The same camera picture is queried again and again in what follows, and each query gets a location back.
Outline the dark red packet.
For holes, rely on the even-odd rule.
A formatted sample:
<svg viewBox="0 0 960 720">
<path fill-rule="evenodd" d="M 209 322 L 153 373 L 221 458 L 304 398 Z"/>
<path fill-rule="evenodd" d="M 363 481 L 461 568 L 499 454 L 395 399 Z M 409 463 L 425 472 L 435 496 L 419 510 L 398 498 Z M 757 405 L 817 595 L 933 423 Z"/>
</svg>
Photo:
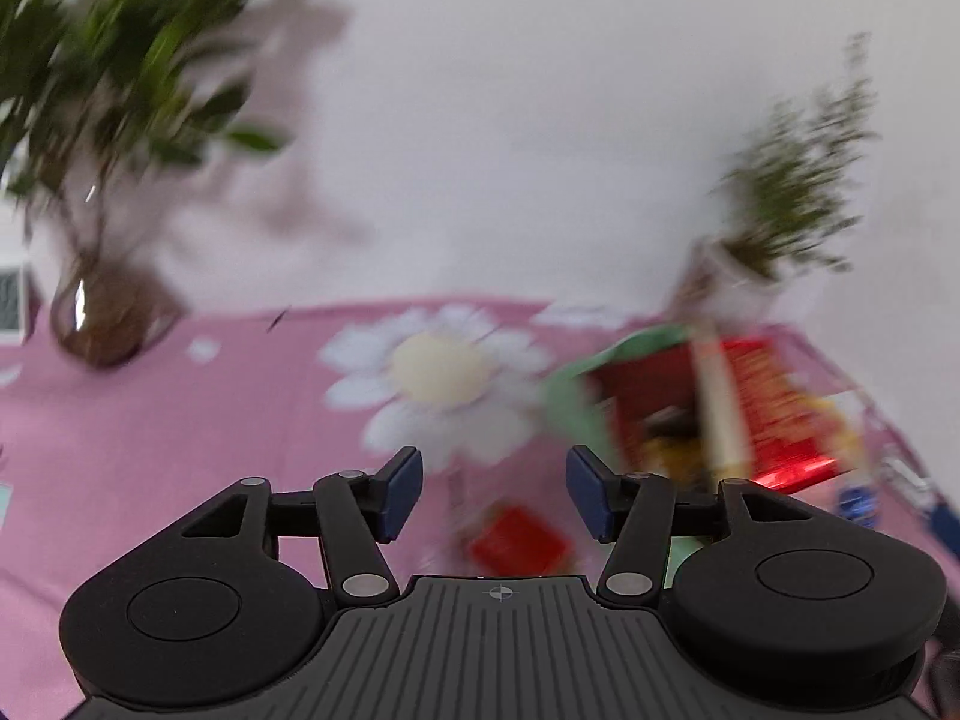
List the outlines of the dark red packet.
<svg viewBox="0 0 960 720">
<path fill-rule="evenodd" d="M 679 488 L 706 483 L 700 395 L 690 344 L 610 361 L 587 374 L 623 465 Z"/>
</svg>

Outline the red foil candy packet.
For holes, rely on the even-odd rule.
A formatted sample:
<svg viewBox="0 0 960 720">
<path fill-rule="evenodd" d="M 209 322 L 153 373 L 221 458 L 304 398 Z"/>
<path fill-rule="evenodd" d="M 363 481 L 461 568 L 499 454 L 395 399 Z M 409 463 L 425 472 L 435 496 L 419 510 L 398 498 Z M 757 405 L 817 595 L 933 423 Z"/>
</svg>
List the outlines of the red foil candy packet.
<svg viewBox="0 0 960 720">
<path fill-rule="evenodd" d="M 791 382 L 771 341 L 728 338 L 721 348 L 752 449 L 748 477 L 778 493 L 794 494 L 838 475 L 838 458 L 828 447 L 830 423 Z"/>
</svg>

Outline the beige gold pouch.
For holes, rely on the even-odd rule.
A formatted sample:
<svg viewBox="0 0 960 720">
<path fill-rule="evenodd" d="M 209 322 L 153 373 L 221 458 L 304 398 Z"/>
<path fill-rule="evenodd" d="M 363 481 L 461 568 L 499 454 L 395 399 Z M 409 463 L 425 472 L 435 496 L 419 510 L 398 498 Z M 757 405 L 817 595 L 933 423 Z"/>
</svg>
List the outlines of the beige gold pouch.
<svg viewBox="0 0 960 720">
<path fill-rule="evenodd" d="M 708 320 L 693 320 L 688 332 L 709 476 L 713 484 L 726 478 L 748 478 L 754 450 L 721 339 Z"/>
</svg>

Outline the blue foil chocolate ball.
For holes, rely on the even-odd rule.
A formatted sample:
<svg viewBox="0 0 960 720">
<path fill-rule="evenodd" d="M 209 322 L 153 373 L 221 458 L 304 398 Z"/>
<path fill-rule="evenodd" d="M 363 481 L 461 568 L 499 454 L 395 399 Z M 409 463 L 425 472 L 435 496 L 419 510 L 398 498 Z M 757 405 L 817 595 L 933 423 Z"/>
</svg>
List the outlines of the blue foil chocolate ball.
<svg viewBox="0 0 960 720">
<path fill-rule="evenodd" d="M 878 494 L 870 484 L 844 484 L 836 496 L 836 515 L 861 527 L 878 522 Z"/>
</svg>

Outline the green plastic bowl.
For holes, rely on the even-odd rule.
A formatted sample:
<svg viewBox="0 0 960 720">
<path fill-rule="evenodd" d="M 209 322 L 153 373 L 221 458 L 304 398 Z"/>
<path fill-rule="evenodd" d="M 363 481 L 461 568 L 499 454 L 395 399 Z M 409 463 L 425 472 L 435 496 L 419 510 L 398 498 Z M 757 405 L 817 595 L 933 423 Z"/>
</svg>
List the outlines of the green plastic bowl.
<svg viewBox="0 0 960 720">
<path fill-rule="evenodd" d="M 594 387 L 587 380 L 587 374 L 606 362 L 642 358 L 681 343 L 690 344 L 688 328 L 676 323 L 652 325 L 602 349 L 597 355 L 578 359 L 551 372 L 542 387 L 548 426 L 555 434 L 562 436 L 566 444 L 589 447 L 614 472 L 627 475 L 638 473 L 629 472 L 623 465 L 619 450 L 613 445 L 612 434 L 605 426 L 604 410 L 599 405 Z M 716 484 L 713 484 L 706 466 L 706 483 L 701 488 L 682 489 L 677 486 L 677 489 L 682 493 L 711 493 L 716 489 Z"/>
</svg>

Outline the red wrapped wafer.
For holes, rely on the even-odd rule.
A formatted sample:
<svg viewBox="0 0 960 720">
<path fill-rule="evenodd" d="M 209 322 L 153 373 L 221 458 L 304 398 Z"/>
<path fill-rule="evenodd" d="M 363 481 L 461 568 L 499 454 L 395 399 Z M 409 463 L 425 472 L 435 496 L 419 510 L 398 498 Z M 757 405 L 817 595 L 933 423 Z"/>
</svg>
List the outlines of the red wrapped wafer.
<svg viewBox="0 0 960 720">
<path fill-rule="evenodd" d="M 496 504 L 467 543 L 473 564 L 490 577 L 569 574 L 571 541 L 524 505 Z"/>
</svg>

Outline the pink floral tablecloth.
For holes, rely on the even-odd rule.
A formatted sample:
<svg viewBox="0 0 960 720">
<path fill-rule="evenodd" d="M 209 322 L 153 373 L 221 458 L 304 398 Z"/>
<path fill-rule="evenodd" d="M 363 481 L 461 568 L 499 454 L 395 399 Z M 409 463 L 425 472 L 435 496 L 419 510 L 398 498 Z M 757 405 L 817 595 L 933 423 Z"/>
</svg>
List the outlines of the pink floral tablecloth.
<svg viewBox="0 0 960 720">
<path fill-rule="evenodd" d="M 843 377 L 781 328 L 839 472 L 794 494 L 675 488 L 657 605 L 606 605 L 612 546 L 566 490 L 551 372 L 662 320 L 487 302 L 191 320 L 88 371 L 39 335 L 2 356 L 8 718 L 952 718 L 958 546 L 940 497 Z M 381 553 L 400 596 L 327 589 L 316 481 L 402 447 L 423 491 Z M 878 522 L 836 515 L 870 484 Z M 524 505 L 569 574 L 483 575 L 483 515 Z"/>
</svg>

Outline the small plant in white pot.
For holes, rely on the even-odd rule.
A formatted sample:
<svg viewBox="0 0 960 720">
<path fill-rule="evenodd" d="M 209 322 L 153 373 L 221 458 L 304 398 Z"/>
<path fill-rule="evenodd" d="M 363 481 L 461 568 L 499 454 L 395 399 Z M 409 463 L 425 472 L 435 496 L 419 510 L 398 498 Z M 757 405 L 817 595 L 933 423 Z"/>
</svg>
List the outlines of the small plant in white pot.
<svg viewBox="0 0 960 720">
<path fill-rule="evenodd" d="M 721 179 L 729 223 L 693 244 L 667 317 L 738 332 L 765 322 L 796 278 L 850 268 L 832 243 L 861 221 L 850 210 L 853 172 L 878 140 L 876 104 L 869 36 L 858 32 L 844 46 L 838 85 L 782 99 L 748 135 Z"/>
</svg>

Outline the white digital clock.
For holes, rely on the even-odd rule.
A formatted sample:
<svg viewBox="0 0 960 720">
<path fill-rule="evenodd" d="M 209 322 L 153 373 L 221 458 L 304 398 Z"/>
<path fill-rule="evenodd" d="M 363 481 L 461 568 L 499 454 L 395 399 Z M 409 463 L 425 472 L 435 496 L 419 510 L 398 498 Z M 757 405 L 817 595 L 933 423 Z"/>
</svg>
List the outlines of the white digital clock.
<svg viewBox="0 0 960 720">
<path fill-rule="evenodd" d="M 32 282 L 26 265 L 3 265 L 0 271 L 0 344 L 20 346 L 32 332 Z"/>
</svg>

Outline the leafy plant in glass vase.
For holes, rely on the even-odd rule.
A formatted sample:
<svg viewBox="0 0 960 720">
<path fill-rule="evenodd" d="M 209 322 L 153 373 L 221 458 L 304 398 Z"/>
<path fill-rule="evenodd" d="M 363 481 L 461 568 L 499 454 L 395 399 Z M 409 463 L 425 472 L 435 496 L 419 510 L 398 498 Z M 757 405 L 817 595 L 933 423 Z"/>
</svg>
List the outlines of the leafy plant in glass vase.
<svg viewBox="0 0 960 720">
<path fill-rule="evenodd" d="M 64 243 L 49 307 L 65 355 L 112 369 L 181 309 L 112 250 L 110 213 L 146 177 L 194 172 L 212 149 L 275 154 L 286 138 L 242 120 L 251 76 L 210 91 L 199 70 L 251 50 L 228 36 L 252 0 L 2 0 L 2 193 Z"/>
</svg>

